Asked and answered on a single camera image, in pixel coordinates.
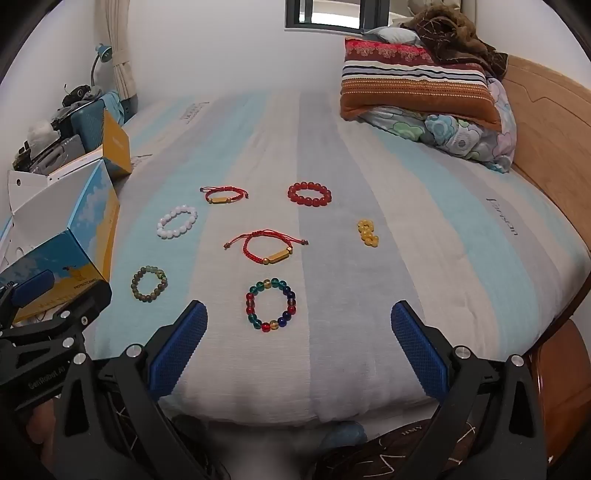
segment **white wall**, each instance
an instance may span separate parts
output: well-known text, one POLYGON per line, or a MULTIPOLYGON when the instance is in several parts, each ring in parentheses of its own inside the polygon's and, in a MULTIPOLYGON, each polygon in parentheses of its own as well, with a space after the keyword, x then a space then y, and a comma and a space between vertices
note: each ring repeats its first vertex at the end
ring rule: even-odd
POLYGON ((0 228, 10 213, 7 169, 31 123, 48 119, 69 89, 90 82, 93 0, 64 0, 33 31, 0 84, 0 228))
POLYGON ((284 25, 284 0, 132 0, 140 104, 186 93, 339 88, 343 36, 284 25))
POLYGON ((497 50, 545 65, 591 89, 591 61, 543 0, 478 0, 476 29, 497 50))

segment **brown patterned cloth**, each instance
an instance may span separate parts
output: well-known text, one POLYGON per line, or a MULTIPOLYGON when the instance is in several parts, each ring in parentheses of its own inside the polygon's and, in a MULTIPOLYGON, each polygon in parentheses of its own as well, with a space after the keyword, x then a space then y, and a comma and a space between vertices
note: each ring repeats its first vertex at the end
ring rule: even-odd
MULTIPOLYGON (((389 480, 414 450, 431 420, 421 420, 354 447, 341 447, 325 454, 317 463, 311 480, 389 480)), ((466 423, 444 470, 460 465, 468 456, 476 429, 466 423)))
POLYGON ((481 41, 474 23, 456 9, 436 5, 404 26, 417 33, 440 64, 478 63, 499 80, 505 76, 508 55, 481 41))

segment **window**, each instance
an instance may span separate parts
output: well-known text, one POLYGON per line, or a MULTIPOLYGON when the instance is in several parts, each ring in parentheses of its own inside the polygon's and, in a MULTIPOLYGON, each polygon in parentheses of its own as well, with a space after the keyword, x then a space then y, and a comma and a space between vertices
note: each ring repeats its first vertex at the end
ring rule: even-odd
POLYGON ((408 17, 408 0, 286 0, 285 26, 362 33, 408 17))

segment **bed sheet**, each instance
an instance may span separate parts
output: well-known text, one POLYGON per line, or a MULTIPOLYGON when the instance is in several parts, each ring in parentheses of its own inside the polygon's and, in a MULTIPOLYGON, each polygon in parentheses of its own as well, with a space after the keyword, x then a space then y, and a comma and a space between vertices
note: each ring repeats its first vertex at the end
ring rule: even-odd
MULTIPOLYGON (((93 358, 119 355, 172 323, 190 300, 202 301, 207 331, 164 400, 194 416, 300 424, 422 401, 392 333, 394 303, 407 300, 452 345, 505 359, 535 342, 591 269, 568 220, 517 173, 345 122, 335 93, 168 100, 126 130, 135 168, 116 187, 113 299, 87 329, 87 348, 93 358), (332 203, 290 202, 288 186, 304 180, 326 185, 332 203), (211 185, 250 196, 209 205, 199 188, 211 185), (198 211, 193 229, 159 238, 159 218, 185 204, 198 211), (379 247, 360 240, 362 218, 374 221, 379 247), (310 244, 275 265, 252 262, 240 244, 224 250, 235 236, 265 228, 310 244), (145 265, 169 280, 152 303, 130 289, 145 265), (263 333, 248 322, 245 293, 272 277, 297 293, 297 314, 263 333)), ((250 248, 265 256, 283 247, 260 238, 250 248)), ((284 309, 277 290, 256 298, 266 321, 284 309)))

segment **cardboard box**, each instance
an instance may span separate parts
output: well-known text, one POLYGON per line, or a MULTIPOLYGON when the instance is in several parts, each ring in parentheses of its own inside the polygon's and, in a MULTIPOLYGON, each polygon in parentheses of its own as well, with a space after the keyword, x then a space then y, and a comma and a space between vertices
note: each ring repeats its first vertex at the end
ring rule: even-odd
POLYGON ((44 270, 55 278, 55 286, 21 309, 16 322, 73 299, 96 280, 109 281, 119 215, 111 176, 127 174, 131 159, 129 141, 120 136, 127 139, 125 132, 113 121, 113 135, 108 117, 99 156, 74 160, 49 177, 9 172, 12 218, 0 233, 0 284, 22 283, 44 270))

